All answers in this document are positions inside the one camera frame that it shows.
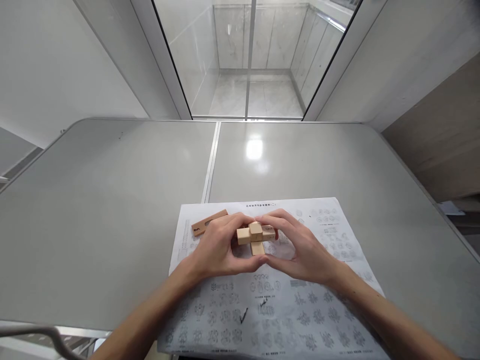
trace table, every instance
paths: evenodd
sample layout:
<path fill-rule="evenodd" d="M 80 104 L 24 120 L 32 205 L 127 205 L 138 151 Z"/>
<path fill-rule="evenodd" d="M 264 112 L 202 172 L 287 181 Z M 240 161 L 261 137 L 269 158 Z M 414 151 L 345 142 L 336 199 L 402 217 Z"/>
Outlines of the table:
<path fill-rule="evenodd" d="M 315 197 L 390 300 L 480 358 L 479 263 L 361 124 L 76 123 L 0 193 L 0 319 L 112 330 L 167 276 L 180 204 Z"/>

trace paper sheet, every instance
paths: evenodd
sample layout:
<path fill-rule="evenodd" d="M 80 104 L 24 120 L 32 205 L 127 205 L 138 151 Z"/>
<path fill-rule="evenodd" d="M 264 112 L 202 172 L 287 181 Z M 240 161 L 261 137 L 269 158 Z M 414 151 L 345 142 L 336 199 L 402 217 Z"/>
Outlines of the paper sheet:
<path fill-rule="evenodd" d="M 383 295 L 362 248 L 334 197 L 182 205 L 170 273 L 199 243 L 191 225 L 227 209 L 262 215 L 283 208 L 305 224 L 328 251 L 346 262 Z M 280 239 L 263 243 L 265 252 L 291 259 L 295 249 Z M 251 256 L 241 245 L 235 256 Z M 158 350 L 217 358 L 388 359 L 370 332 L 326 287 L 296 280 L 263 265 L 255 273 L 207 279 L 191 291 L 158 337 Z"/>

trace floor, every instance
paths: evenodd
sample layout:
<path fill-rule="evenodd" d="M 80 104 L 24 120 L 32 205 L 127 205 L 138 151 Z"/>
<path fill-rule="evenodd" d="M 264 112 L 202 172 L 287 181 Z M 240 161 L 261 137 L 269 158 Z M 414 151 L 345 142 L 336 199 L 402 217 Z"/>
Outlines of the floor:
<path fill-rule="evenodd" d="M 222 73 L 218 78 L 210 115 L 245 116 L 247 75 Z M 250 77 L 248 116 L 302 118 L 292 81 L 287 74 L 253 74 Z"/>

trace metal door frame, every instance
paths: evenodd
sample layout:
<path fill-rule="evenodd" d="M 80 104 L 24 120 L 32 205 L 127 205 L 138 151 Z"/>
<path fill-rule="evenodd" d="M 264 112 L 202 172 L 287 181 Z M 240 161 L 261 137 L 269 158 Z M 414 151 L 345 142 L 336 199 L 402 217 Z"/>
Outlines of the metal door frame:
<path fill-rule="evenodd" d="M 165 32 L 162 28 L 160 17 L 154 5 L 154 0 L 130 0 L 136 12 L 138 20 L 146 39 L 156 59 L 158 68 L 165 80 L 166 86 L 170 92 L 171 98 L 175 103 L 181 120 L 196 119 L 244 119 L 247 120 L 283 120 L 283 121 L 318 121 L 320 113 L 325 104 L 333 94 L 335 87 L 339 83 L 342 75 L 360 48 L 364 38 L 367 36 L 370 28 L 377 19 L 380 11 L 384 7 L 387 0 L 362 0 L 357 6 L 350 23 L 346 27 L 345 32 L 335 50 L 333 57 L 328 64 L 323 77 L 318 84 L 315 94 L 308 105 L 306 112 L 301 117 L 265 117 L 265 116 L 248 116 L 249 108 L 249 89 L 250 81 L 247 81 L 247 94 L 245 101 L 245 116 L 220 116 L 220 115 L 193 115 L 185 97 L 185 93 L 178 76 Z M 248 52 L 248 68 L 247 74 L 250 80 L 251 64 L 252 64 L 252 48 L 253 36 L 255 31 L 255 15 L 257 0 L 251 0 L 250 14 L 250 39 Z"/>

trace glass door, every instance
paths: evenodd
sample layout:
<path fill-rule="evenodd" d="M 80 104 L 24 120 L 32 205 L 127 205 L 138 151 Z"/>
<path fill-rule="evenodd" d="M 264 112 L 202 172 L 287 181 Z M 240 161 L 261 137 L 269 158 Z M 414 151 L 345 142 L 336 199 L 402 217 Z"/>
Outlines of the glass door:
<path fill-rule="evenodd" d="M 304 118 L 362 6 L 359 0 L 152 0 L 152 5 L 193 119 L 277 121 Z"/>

